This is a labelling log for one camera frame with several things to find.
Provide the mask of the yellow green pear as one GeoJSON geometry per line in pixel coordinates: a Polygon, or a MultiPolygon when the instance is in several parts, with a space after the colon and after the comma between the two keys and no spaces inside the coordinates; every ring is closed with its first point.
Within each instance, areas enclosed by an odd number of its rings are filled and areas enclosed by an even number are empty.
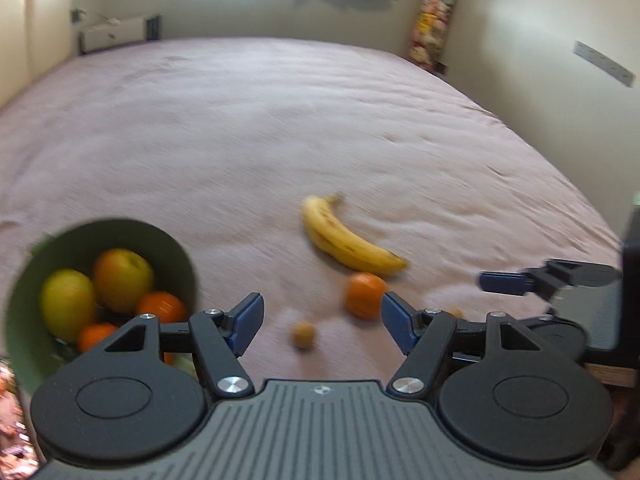
{"type": "Polygon", "coordinates": [[[40,311],[50,334],[74,344],[80,332],[96,319],[98,306],[92,281],[73,269],[55,271],[42,285],[40,311]]]}

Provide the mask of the green fruit bowl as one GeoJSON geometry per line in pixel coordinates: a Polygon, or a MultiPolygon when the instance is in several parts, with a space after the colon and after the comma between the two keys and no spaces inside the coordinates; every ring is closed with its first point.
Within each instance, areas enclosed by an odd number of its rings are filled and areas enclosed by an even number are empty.
{"type": "Polygon", "coordinates": [[[76,352],[64,350],[44,325],[40,290],[60,269],[89,275],[102,252],[124,248],[152,266],[155,286],[178,297],[193,312],[198,304],[198,274],[183,247],[152,224],[127,218],[96,219],[53,235],[29,247],[20,273],[13,279],[4,310],[6,354],[16,381],[28,393],[35,390],[76,352]]]}

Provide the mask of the small brown longan fruit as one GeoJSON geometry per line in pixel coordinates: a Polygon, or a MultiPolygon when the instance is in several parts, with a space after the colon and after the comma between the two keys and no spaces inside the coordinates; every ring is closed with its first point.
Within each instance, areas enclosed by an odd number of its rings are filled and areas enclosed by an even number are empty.
{"type": "Polygon", "coordinates": [[[316,326],[311,322],[300,321],[292,326],[291,340],[297,350],[310,350],[316,342],[316,336],[316,326]]]}

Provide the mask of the large orange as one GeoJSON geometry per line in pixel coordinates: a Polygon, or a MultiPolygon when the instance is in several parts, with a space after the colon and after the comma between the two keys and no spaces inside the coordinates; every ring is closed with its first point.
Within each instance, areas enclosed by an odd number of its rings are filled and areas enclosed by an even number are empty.
{"type": "Polygon", "coordinates": [[[352,274],[344,292],[344,307],[360,320],[375,321],[380,317],[381,301],[387,289],[386,281],[375,274],[352,274]]]}

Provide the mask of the yellow banana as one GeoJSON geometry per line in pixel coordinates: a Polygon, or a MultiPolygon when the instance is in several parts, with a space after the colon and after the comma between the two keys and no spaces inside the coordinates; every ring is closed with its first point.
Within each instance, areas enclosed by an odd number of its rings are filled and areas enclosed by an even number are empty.
{"type": "Polygon", "coordinates": [[[372,244],[337,219],[333,205],[341,196],[309,195],[302,203],[304,230],[320,252],[358,272],[394,276],[408,269],[405,258],[372,244]]]}

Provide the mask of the orange tangerine in bowl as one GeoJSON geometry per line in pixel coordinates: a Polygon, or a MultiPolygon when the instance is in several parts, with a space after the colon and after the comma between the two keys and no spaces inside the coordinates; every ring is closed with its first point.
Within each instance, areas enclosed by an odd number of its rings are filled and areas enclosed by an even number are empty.
{"type": "Polygon", "coordinates": [[[136,315],[154,314],[161,323],[186,322],[189,311],[183,302],[169,292],[149,292],[136,305],[136,315]]]}

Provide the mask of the red yellow apple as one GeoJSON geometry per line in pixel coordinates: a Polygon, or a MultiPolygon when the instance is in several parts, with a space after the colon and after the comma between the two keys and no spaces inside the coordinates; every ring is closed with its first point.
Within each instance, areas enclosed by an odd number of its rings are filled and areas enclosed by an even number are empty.
{"type": "Polygon", "coordinates": [[[109,249],[96,259],[92,282],[99,303],[119,314],[134,312],[154,285],[152,266],[129,249],[109,249]]]}

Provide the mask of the pink bed blanket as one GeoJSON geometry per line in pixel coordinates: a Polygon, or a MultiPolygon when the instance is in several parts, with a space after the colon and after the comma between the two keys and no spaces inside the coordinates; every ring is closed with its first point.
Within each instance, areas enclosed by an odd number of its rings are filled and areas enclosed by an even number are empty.
{"type": "Polygon", "coordinates": [[[1,113],[1,287],[29,247],[93,218],[175,237],[198,303],[266,302],[243,364],[265,378],[390,379],[402,356],[342,307],[348,273],[300,222],[308,195],[408,260],[417,308],[529,318],[478,289],[484,270],[550,258],[615,264],[618,238],[570,180],[499,118],[388,53],[302,40],[157,41],[73,58],[1,113]],[[297,350],[292,326],[316,326],[297,350]]]}

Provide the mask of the plush toy stack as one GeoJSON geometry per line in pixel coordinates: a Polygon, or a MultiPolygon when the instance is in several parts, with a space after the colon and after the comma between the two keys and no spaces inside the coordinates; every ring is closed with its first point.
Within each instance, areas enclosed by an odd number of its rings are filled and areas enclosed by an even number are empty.
{"type": "Polygon", "coordinates": [[[430,72],[438,71],[457,0],[421,0],[413,23],[408,59],[430,72]]]}

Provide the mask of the white bedside table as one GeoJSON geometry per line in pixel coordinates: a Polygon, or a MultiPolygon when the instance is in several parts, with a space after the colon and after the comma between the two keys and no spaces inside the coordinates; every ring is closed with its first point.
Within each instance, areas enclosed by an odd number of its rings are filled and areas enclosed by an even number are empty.
{"type": "Polygon", "coordinates": [[[83,29],[79,34],[79,52],[82,55],[156,41],[162,38],[163,17],[160,14],[138,16],[126,20],[110,18],[106,22],[83,29]]]}

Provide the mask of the cream padded headboard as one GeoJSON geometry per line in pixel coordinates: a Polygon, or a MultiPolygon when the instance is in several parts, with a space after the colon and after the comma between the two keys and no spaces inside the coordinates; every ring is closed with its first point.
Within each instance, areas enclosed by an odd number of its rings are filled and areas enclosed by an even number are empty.
{"type": "Polygon", "coordinates": [[[1,0],[1,96],[8,104],[72,56],[72,0],[1,0]]]}

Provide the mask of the white wall socket strip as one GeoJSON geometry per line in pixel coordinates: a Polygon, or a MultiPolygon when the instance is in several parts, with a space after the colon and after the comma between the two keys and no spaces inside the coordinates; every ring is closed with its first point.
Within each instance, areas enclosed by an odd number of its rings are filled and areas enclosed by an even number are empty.
{"type": "Polygon", "coordinates": [[[630,70],[627,70],[626,67],[620,65],[620,63],[613,61],[612,58],[608,58],[598,50],[589,47],[588,44],[575,41],[573,53],[593,66],[596,66],[599,70],[602,70],[602,72],[605,72],[625,87],[631,88],[634,85],[634,81],[636,80],[634,73],[631,73],[630,70]]]}

